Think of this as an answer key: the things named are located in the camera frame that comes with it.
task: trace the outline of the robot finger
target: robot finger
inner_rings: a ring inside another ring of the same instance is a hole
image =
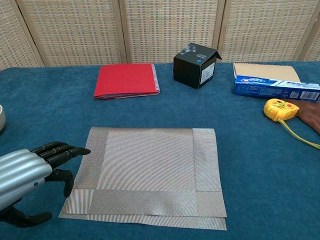
[[[27,216],[15,209],[14,204],[0,211],[0,222],[6,222],[18,228],[34,227],[48,221],[52,217],[50,212],[42,212],[37,215]]]
[[[83,148],[83,147],[74,147],[70,150],[67,150],[65,152],[59,153],[55,156],[44,158],[44,160],[50,164],[50,166],[54,169],[62,164],[65,164],[70,159],[75,158],[79,155],[87,155],[91,153],[89,149]]]
[[[74,187],[74,176],[69,170],[54,169],[53,172],[44,179],[46,182],[64,182],[63,195],[69,197]]]
[[[53,148],[56,148],[56,147],[62,146],[62,145],[67,145],[67,144],[65,142],[61,142],[61,141],[52,141],[52,142],[49,142],[49,143],[44,144],[42,146],[36,147],[36,148],[32,149],[30,152],[39,155],[45,151],[51,150]]]
[[[43,153],[40,153],[39,156],[43,159],[48,159],[50,157],[53,157],[54,155],[63,153],[64,151],[67,151],[67,150],[70,150],[73,148],[74,148],[74,146],[62,145],[62,146],[55,147],[49,151],[45,151]]]

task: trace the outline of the woven screen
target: woven screen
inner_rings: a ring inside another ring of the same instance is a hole
[[[46,65],[101,65],[122,61],[112,0],[18,2]]]
[[[291,61],[318,1],[231,0],[223,61]]]
[[[310,50],[305,58],[306,61],[320,61],[320,32],[318,32]]]
[[[0,1],[0,70],[10,67],[38,67],[38,53],[33,51],[35,49],[32,49],[31,37],[26,35],[28,30],[18,19],[22,16],[17,15],[19,11],[15,11],[14,7],[17,8],[10,0]]]
[[[211,47],[217,7],[218,0],[124,0],[127,55],[168,63],[190,42]]]

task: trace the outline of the tape measure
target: tape measure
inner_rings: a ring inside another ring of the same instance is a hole
[[[278,119],[285,121],[295,117],[299,111],[299,107],[292,103],[273,98],[265,103],[263,111],[267,117],[278,122]]]
[[[268,118],[275,122],[281,123],[295,138],[320,150],[320,144],[303,139],[295,134],[294,131],[292,131],[285,123],[285,120],[292,119],[299,113],[298,106],[280,99],[273,98],[265,103],[263,111]]]

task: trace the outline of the table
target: table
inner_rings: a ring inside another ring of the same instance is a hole
[[[291,65],[302,82],[318,83],[320,62]],[[62,182],[48,182],[16,208],[48,222],[19,229],[0,222],[3,239],[318,239],[320,153],[292,137],[263,113],[265,98],[233,94],[231,63],[217,63],[213,79],[196,90],[173,80],[173,65],[156,64],[160,94],[94,99],[99,66],[9,68],[0,72],[0,104],[7,123],[0,156],[52,141],[86,145],[91,127],[214,128],[227,212],[227,231],[58,218],[65,202]],[[287,124],[320,142],[310,127]],[[77,173],[81,157],[62,169]]]

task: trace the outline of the black cardboard box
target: black cardboard box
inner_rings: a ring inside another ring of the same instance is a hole
[[[191,42],[173,58],[173,79],[199,89],[212,79],[217,58],[217,50]]]

